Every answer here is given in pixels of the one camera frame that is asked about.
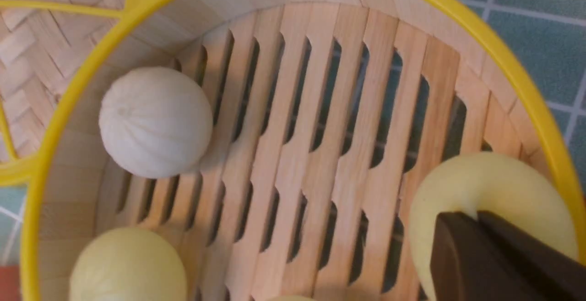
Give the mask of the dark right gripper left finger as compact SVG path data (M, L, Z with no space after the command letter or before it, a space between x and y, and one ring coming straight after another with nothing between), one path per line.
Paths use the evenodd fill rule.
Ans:
M543 299L464 213L437 216L429 269L438 301Z

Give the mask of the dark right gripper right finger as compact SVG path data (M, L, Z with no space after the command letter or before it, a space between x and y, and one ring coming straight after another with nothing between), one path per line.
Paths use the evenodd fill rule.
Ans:
M548 301L584 301L586 268L490 211L478 222L529 285Z

